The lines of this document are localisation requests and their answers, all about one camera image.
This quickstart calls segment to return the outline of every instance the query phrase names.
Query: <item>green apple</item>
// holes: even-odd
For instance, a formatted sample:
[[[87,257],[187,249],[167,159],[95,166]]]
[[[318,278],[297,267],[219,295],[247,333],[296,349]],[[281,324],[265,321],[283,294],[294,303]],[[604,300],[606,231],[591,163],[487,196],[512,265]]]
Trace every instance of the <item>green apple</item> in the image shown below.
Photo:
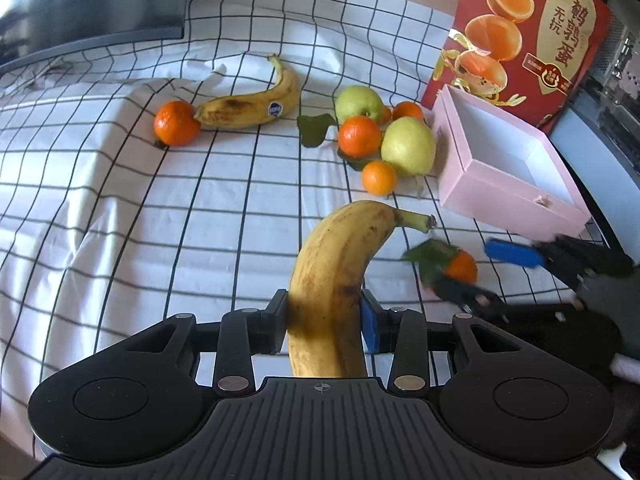
[[[384,111],[385,105],[380,96],[367,86],[347,86],[335,100],[335,115],[340,124],[357,115],[364,115],[379,123]]]
[[[387,127],[380,156],[400,177],[428,174],[436,157],[436,139],[423,121],[401,117]]]

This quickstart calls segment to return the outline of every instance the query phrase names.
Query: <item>yellow banana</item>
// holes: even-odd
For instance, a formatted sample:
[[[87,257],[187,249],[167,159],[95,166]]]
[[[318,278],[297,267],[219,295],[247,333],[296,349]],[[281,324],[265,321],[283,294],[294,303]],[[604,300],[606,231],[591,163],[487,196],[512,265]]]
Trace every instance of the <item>yellow banana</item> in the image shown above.
[[[369,261],[396,226],[428,232],[433,216],[363,200],[307,237],[289,283],[289,357],[296,377],[364,377],[358,298]]]
[[[300,102],[300,82],[291,68],[282,65],[276,54],[268,57],[276,68],[276,84],[255,94],[212,99],[198,106],[195,119],[207,126],[244,128],[269,123],[288,114]]]

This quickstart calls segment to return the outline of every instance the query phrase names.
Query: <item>pink box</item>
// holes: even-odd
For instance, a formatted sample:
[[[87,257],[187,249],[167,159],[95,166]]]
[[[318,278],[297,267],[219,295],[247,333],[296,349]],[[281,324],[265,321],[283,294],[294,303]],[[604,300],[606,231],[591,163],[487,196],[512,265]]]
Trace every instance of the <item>pink box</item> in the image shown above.
[[[544,133],[452,86],[433,113],[444,207],[532,240],[582,232],[591,215]]]

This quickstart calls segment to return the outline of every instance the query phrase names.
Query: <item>banana stem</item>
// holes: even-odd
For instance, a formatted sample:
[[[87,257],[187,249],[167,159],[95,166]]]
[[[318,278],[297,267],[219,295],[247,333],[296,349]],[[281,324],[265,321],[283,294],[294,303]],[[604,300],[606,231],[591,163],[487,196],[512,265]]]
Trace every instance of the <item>banana stem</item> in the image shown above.
[[[431,229],[436,227],[436,217],[433,215],[423,215],[420,213],[414,213],[413,211],[405,211],[404,209],[397,209],[396,211],[400,217],[398,222],[400,227],[418,229],[418,231],[422,231],[423,233],[428,233]]]

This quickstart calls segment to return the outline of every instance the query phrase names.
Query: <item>metal screw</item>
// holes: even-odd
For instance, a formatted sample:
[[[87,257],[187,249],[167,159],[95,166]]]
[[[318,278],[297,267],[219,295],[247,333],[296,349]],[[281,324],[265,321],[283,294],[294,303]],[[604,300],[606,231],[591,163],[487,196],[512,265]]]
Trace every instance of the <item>metal screw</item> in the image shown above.
[[[240,392],[249,385],[249,381],[239,375],[229,375],[218,381],[218,387],[225,392]]]
[[[417,375],[401,375],[396,378],[394,384],[398,390],[416,392],[423,389],[426,383],[422,377],[418,377]]]

